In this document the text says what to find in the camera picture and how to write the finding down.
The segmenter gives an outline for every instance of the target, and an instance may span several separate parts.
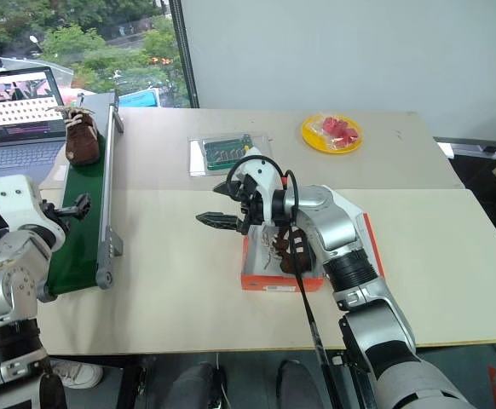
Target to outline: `yellow plate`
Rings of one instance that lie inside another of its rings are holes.
[[[349,147],[344,147],[342,149],[330,149],[324,138],[320,135],[318,135],[316,132],[314,132],[312,129],[310,129],[309,124],[313,121],[316,121],[320,118],[324,118],[324,115],[314,115],[313,117],[305,119],[305,122],[303,122],[303,126],[301,127],[301,135],[303,136],[303,139],[305,142],[307,142],[311,147],[316,149],[317,151],[325,152],[325,153],[348,153],[355,151],[358,149],[363,142],[363,132],[361,130],[361,127],[352,119],[343,117],[341,115],[331,115],[335,119],[342,119],[345,121],[347,124],[349,124],[350,128],[354,128],[356,132],[358,133],[358,141],[350,145]]]

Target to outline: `laptop keyboard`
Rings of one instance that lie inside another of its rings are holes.
[[[0,148],[0,169],[53,164],[61,147],[60,143],[32,143],[22,147]]]

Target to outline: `green conveyor belt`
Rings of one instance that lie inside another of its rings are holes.
[[[81,222],[72,219],[72,228],[66,237],[66,243],[51,259],[47,285],[49,293],[54,296],[96,285],[106,150],[104,138],[99,135],[98,141],[101,158],[96,164],[70,165],[68,169],[63,207],[73,205],[78,195],[89,193],[91,209]]]

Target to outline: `laptop screen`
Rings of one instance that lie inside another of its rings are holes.
[[[0,72],[0,143],[64,138],[61,95],[48,67]]]

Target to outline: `white wall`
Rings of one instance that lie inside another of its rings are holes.
[[[496,140],[496,0],[182,0],[201,107],[417,111]]]

